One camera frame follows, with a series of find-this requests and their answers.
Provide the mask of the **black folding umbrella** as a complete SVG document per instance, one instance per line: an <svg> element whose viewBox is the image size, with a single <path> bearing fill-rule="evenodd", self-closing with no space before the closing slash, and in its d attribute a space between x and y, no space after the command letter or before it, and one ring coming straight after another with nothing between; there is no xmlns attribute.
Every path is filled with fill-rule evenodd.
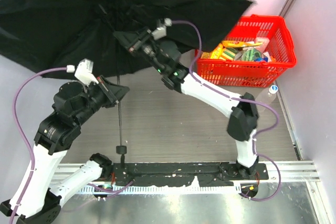
<svg viewBox="0 0 336 224"><path fill-rule="evenodd" d="M150 66L130 55L115 32L155 29L169 18L166 38L180 52L212 51L252 0L1 0L1 55L34 72L90 59L106 77Z"/></svg>

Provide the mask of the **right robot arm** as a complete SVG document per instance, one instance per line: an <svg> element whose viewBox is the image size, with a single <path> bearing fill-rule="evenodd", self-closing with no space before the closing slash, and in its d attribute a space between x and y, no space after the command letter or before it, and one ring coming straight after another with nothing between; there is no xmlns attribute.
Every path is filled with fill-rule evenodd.
<svg viewBox="0 0 336 224"><path fill-rule="evenodd" d="M259 162L253 149L258 111L250 93L240 95L200 78L180 63L181 52L172 40L161 38L149 29L137 32L115 31L120 45L132 56L141 57L162 76L166 87L194 97L225 115L229 121L227 133L236 143L236 169L243 178L256 174Z"/></svg>

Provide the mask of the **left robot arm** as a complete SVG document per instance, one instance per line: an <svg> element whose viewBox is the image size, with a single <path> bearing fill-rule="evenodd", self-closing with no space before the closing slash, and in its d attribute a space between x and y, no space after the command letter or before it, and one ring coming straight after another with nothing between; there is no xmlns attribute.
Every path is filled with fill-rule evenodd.
<svg viewBox="0 0 336 224"><path fill-rule="evenodd" d="M1 212L10 220L17 217L17 223L52 223L77 191L96 179L109 179L112 161L96 153L62 182L50 184L82 125L101 108L114 107L129 90L103 76L86 87L77 81L63 84L54 96L53 113L40 123L35 135L34 160L12 199L1 203Z"/></svg>

